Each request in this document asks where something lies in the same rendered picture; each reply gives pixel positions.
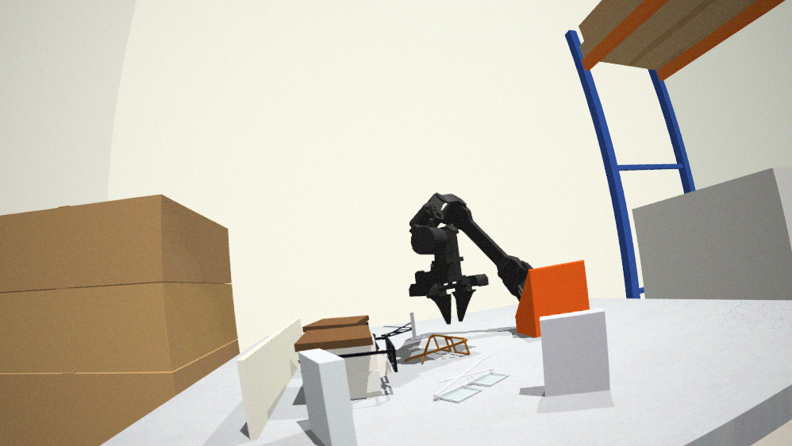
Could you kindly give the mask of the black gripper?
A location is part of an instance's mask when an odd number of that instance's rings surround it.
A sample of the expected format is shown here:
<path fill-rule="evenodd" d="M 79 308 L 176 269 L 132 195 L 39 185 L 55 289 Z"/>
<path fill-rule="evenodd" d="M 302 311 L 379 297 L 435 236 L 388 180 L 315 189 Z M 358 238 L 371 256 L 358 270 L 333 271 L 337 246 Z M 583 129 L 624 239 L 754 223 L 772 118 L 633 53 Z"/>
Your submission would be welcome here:
<path fill-rule="evenodd" d="M 459 321 L 463 321 L 467 306 L 476 289 L 473 286 L 489 285 L 489 278 L 485 274 L 462 275 L 460 261 L 463 256 L 459 252 L 434 256 L 436 279 L 434 282 L 414 283 L 409 287 L 409 296 L 426 296 L 431 298 L 438 306 L 446 325 L 451 324 L 452 295 L 456 298 L 456 312 Z M 452 283 L 456 282 L 456 283 Z M 447 283 L 447 285 L 444 285 Z M 451 294 L 447 290 L 455 289 Z M 428 295 L 428 296 L 427 296 Z"/>

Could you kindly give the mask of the black square-framed glasses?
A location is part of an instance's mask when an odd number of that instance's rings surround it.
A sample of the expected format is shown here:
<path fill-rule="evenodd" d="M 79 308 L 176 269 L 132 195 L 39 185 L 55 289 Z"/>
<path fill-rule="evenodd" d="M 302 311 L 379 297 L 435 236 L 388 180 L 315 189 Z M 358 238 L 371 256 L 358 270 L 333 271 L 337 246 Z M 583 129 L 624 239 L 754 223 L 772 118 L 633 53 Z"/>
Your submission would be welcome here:
<path fill-rule="evenodd" d="M 405 326 L 407 326 L 407 325 L 405 325 Z M 397 335 L 399 333 L 406 333 L 406 332 L 411 330 L 411 327 L 405 327 L 405 326 L 402 326 L 402 327 L 401 326 L 384 326 L 384 327 L 397 327 L 398 329 L 394 330 L 392 333 L 385 333 L 385 334 L 383 334 L 381 336 L 394 336 L 394 335 Z M 409 328 L 409 329 L 402 329 L 402 328 Z"/>

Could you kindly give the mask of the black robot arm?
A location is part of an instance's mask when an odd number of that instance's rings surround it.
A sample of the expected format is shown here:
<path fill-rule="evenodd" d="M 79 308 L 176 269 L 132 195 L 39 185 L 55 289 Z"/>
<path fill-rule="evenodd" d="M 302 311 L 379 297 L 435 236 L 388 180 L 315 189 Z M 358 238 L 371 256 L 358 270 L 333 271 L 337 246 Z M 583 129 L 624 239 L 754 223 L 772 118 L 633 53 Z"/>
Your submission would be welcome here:
<path fill-rule="evenodd" d="M 443 208 L 444 203 L 447 205 Z M 442 209 L 443 208 L 443 209 Z M 443 223 L 444 227 L 438 228 Z M 462 230 L 467 237 L 491 259 L 498 269 L 498 277 L 509 292 L 520 301 L 529 269 L 528 262 L 506 254 L 472 218 L 466 202 L 450 193 L 436 192 L 409 222 L 412 249 L 419 255 L 443 255 L 459 252 L 457 234 Z M 431 271 L 416 271 L 416 283 L 434 282 L 435 265 Z"/>

